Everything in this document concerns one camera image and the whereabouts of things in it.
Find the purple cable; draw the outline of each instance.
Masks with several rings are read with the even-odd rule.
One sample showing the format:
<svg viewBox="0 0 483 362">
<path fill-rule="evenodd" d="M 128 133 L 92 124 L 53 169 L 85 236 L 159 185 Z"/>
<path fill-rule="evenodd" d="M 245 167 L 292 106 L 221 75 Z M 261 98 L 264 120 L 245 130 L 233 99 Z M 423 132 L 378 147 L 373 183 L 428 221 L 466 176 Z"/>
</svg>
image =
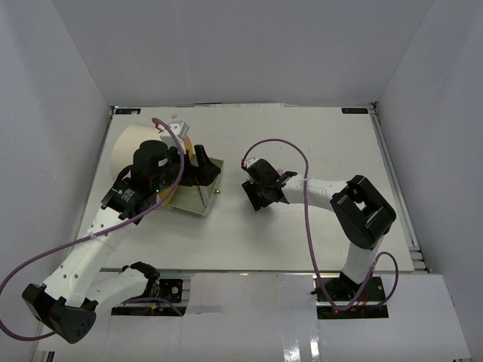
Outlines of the purple cable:
<svg viewBox="0 0 483 362">
<path fill-rule="evenodd" d="M 183 316 L 183 313 L 180 312 L 180 310 L 178 308 L 176 308 L 174 306 L 173 303 L 167 301 L 166 299 L 163 299 L 163 298 L 157 298 L 157 297 L 145 297 L 145 298 L 132 298 L 132 299 L 128 299 L 125 301 L 125 303 L 142 303 L 142 302 L 152 302 L 152 301 L 156 301 L 156 302 L 162 302 L 162 303 L 166 303 L 168 304 L 170 307 L 172 307 L 172 309 L 178 313 L 178 315 L 180 317 Z"/>
<path fill-rule="evenodd" d="M 94 235 L 101 236 L 101 235 L 107 234 L 109 232 L 114 232 L 115 230 L 118 230 L 118 229 L 120 229 L 120 228 L 122 228 L 122 227 L 124 227 L 124 226 L 126 226 L 128 224 L 131 224 L 132 222 L 136 222 L 137 220 L 142 219 L 145 215 L 147 215 L 148 213 L 150 213 L 151 211 L 153 211 L 154 209 L 156 209 L 159 205 L 161 205 L 163 202 L 165 202 L 166 199 L 171 195 L 171 193 L 173 193 L 173 191 L 177 187 L 178 183 L 180 183 L 181 176 L 183 175 L 183 171 L 184 171 L 184 157 L 183 157 L 183 153 L 184 152 L 183 152 L 183 147 L 181 146 L 180 141 L 178 141 L 178 138 L 176 137 L 176 135 L 173 133 L 173 131 L 169 128 L 169 126 L 166 123 L 164 123 L 163 121 L 161 121 L 158 118 L 153 118 L 152 119 L 152 123 L 157 124 L 157 125 L 161 125 L 162 127 L 165 128 L 165 130 L 173 138 L 173 141 L 176 144 L 176 147 L 178 148 L 178 152 L 180 153 L 180 162 L 181 162 L 180 172 L 178 173 L 178 176 L 177 176 L 176 180 L 174 181 L 174 184 L 172 185 L 172 187 L 170 187 L 168 193 L 165 196 L 163 196 L 161 200 L 159 200 L 154 205 L 152 205 L 149 209 L 143 211 L 139 215 L 136 215 L 132 219 L 128 219 L 128 220 L 126 220 L 124 222 L 119 223 L 118 225 L 114 225 L 114 226 L 112 226 L 110 228 L 107 228 L 107 229 L 104 229 L 104 230 L 100 230 L 98 232 L 95 232 Z M 77 240 L 71 241 L 71 242 L 69 242 L 67 244 L 60 245 L 59 247 L 55 247 L 53 249 L 47 250 L 47 251 L 45 251 L 45 252 L 43 252 L 43 253 L 41 253 L 41 254 L 39 254 L 37 256 L 34 256 L 33 258 L 27 260 L 26 262 L 23 262 L 22 264 L 20 264 L 19 266 L 17 266 L 14 270 L 12 270 L 10 272 L 10 274 L 7 275 L 5 277 L 5 279 L 2 281 L 2 284 L 0 284 L 0 295 L 2 294 L 3 289 L 5 288 L 5 286 L 7 285 L 7 283 L 10 281 L 10 279 L 12 279 L 12 277 L 16 273 L 18 273 L 20 270 L 22 270 L 26 266 L 32 264 L 33 262 L 36 262 L 39 259 L 45 258 L 46 256 L 49 256 L 49 255 L 51 255 L 53 253 L 56 253 L 57 251 L 64 250 L 64 249 L 66 249 L 68 247 L 73 247 L 74 245 L 83 243 L 85 241 L 89 241 L 90 239 L 91 239 L 91 236 L 90 235 L 84 236 L 84 237 L 79 238 Z M 163 300 L 163 302 L 167 302 L 172 308 L 174 307 L 168 301 L 164 301 Z M 24 341 L 24 342 L 38 341 L 40 339 L 48 338 L 48 337 L 53 336 L 55 334 L 55 332 L 51 332 L 51 333 L 47 333 L 47 334 L 44 334 L 42 336 L 36 336 L 36 337 L 24 337 L 24 336 L 20 336 L 20 335 L 18 335 L 16 333 L 12 332 L 11 330 L 9 330 L 7 328 L 7 326 L 5 326 L 4 323 L 2 322 L 2 319 L 0 319 L 0 330 L 2 330 L 3 333 L 5 333 L 7 336 L 9 336 L 9 337 L 11 337 L 13 339 L 17 339 L 19 341 Z"/>
<path fill-rule="evenodd" d="M 304 213 L 304 216 L 305 216 L 305 229 L 306 229 L 306 233 L 307 233 L 307 241 L 309 242 L 310 259 L 312 260 L 314 272 L 315 272 L 315 275 L 317 276 L 318 285 L 320 285 L 326 300 L 335 309 L 337 309 L 339 311 L 347 311 L 347 310 L 351 309 L 351 307 L 358 301 L 359 297 L 361 296 L 362 292 L 364 291 L 365 286 L 367 285 L 367 283 L 371 279 L 372 273 L 374 271 L 374 268 L 376 267 L 377 261 L 379 260 L 379 258 L 382 255 L 387 255 L 392 259 L 392 261 L 394 262 L 394 266 L 395 266 L 394 285 L 392 286 L 391 293 L 389 293 L 389 295 L 381 303 L 379 303 L 377 305 L 372 305 L 371 307 L 376 308 L 376 307 L 379 307 L 379 306 L 385 304 L 394 294 L 395 289 L 398 286 L 398 280 L 399 280 L 398 263 L 396 262 L 395 257 L 391 253 L 388 253 L 386 251 L 383 251 L 383 252 L 377 254 L 376 259 L 374 260 L 373 264 L 369 268 L 368 274 L 366 275 L 365 279 L 362 281 L 361 286 L 359 287 L 358 291 L 355 293 L 354 297 L 349 301 L 349 303 L 347 305 L 337 305 L 337 304 L 335 304 L 335 302 L 333 301 L 333 299 L 329 295 L 327 288 L 325 287 L 324 282 L 322 281 L 322 276 L 320 275 L 320 271 L 318 270 L 318 266 L 317 266 L 317 261 L 315 260 L 315 253 L 314 253 L 314 247 L 313 247 L 313 242 L 312 242 L 312 233 L 310 232 L 309 196 L 308 196 L 308 192 L 307 192 L 307 187 L 308 187 L 307 186 L 307 177 L 309 176 L 309 160 L 307 159 L 307 157 L 305 156 L 303 151 L 299 147 L 295 146 L 292 142 L 289 142 L 287 140 L 282 140 L 282 139 L 279 139 L 279 138 L 269 138 L 269 139 L 266 139 L 266 140 L 261 140 L 261 141 L 255 143 L 254 145 L 252 145 L 252 147 L 250 147 L 246 151 L 245 155 L 243 156 L 243 159 L 241 160 L 241 163 L 243 165 L 243 163 L 245 162 L 245 160 L 248 157 L 248 154 L 251 152 L 252 149 L 254 149 L 255 147 L 257 147 L 258 145 L 260 145 L 262 143 L 267 143 L 267 142 L 281 142 L 281 143 L 285 143 L 289 146 L 292 146 L 294 149 L 296 149 L 300 153 L 300 155 L 303 158 L 303 161 L 305 162 L 305 172 L 303 174 L 303 178 L 304 178 L 304 181 L 303 181 L 303 213 Z"/>
</svg>

